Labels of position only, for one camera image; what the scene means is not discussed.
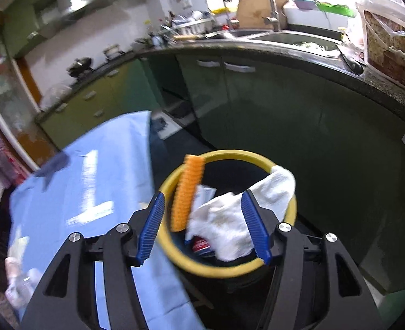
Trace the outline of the white red packet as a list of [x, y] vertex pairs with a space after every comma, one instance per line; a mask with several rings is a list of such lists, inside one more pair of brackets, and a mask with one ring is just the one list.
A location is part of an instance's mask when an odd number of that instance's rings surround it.
[[184, 243], [194, 255], [201, 258], [214, 257], [214, 251], [209, 242], [202, 237], [201, 231], [208, 225], [208, 207], [205, 204], [214, 198], [216, 191], [216, 188], [209, 186], [196, 186], [191, 212], [187, 220]]

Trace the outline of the cardboard cutting board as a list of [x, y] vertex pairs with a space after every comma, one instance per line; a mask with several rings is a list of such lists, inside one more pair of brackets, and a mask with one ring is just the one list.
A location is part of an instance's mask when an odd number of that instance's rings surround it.
[[[287, 28], [287, 17], [284, 15], [283, 7], [289, 0], [275, 0], [276, 9], [279, 14], [279, 25], [281, 29]], [[271, 14], [269, 0], [239, 0], [237, 5], [237, 20], [240, 29], [272, 29], [272, 25], [266, 25], [264, 17]]]

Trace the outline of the red patterned hanging cloth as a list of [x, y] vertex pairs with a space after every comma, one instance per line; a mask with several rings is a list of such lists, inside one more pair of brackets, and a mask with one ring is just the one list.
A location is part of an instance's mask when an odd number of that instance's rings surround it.
[[0, 181], [5, 188], [21, 185], [29, 176], [28, 171], [9, 151], [0, 136]]

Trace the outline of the light blue tablecloth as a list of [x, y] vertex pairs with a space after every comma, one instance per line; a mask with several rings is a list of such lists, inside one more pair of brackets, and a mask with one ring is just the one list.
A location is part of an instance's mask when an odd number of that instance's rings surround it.
[[[9, 249], [22, 247], [24, 269], [44, 273], [71, 233], [103, 235], [148, 205], [154, 195], [150, 132], [150, 111], [120, 115], [62, 150], [70, 163], [46, 191], [34, 174], [16, 188]], [[205, 329], [158, 243], [133, 274], [149, 329]]]

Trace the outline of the black wok on stove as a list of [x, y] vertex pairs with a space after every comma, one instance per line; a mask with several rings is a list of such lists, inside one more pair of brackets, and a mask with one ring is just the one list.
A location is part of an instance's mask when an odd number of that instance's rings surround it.
[[92, 63], [93, 60], [90, 57], [75, 59], [74, 63], [66, 71], [70, 77], [80, 78], [80, 76], [93, 71]]

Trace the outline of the clear bag of food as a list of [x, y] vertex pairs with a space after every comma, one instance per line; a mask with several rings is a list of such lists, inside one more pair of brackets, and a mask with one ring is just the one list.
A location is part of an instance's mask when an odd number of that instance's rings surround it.
[[390, 0], [355, 6], [364, 29], [364, 62], [405, 90], [405, 6]]

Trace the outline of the orange ribbed sponge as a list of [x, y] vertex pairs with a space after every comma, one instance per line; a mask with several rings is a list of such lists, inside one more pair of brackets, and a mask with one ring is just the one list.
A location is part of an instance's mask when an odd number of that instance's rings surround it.
[[186, 155], [184, 168], [179, 178], [170, 216], [170, 229], [172, 232], [181, 232], [186, 229], [196, 187], [202, 180], [205, 168], [205, 159], [202, 156]]

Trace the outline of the yellow-rimmed dark trash bin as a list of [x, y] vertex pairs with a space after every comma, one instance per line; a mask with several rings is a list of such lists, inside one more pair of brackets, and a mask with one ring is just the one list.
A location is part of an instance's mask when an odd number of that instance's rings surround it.
[[[266, 177], [253, 183], [249, 190], [253, 192], [260, 206], [274, 212], [280, 221], [293, 225], [297, 216], [295, 197], [296, 181], [294, 175], [271, 160], [259, 154], [245, 150], [215, 150], [201, 155], [205, 159], [204, 174], [207, 167], [214, 165], [215, 179], [226, 178], [234, 186], [240, 185], [240, 172], [248, 165], [266, 172]], [[231, 171], [221, 170], [226, 162], [241, 162], [243, 166]], [[252, 252], [252, 240], [240, 209], [241, 193], [226, 192], [214, 197], [205, 205], [208, 207], [208, 225], [201, 231], [214, 251], [216, 259], [229, 261], [227, 267], [204, 265], [192, 259], [175, 245], [170, 229], [170, 216], [165, 214], [157, 234], [157, 240], [168, 259], [182, 270], [203, 278], [232, 279], [245, 276], [263, 267], [257, 258], [235, 265], [233, 262]]]

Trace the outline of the crumpled white tissue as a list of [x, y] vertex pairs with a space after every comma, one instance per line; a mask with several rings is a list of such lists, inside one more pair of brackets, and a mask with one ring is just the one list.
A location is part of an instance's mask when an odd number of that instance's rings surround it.
[[7, 300], [17, 311], [24, 309], [30, 302], [43, 274], [35, 267], [22, 267], [22, 247], [13, 246], [4, 260], [8, 286], [5, 291]]

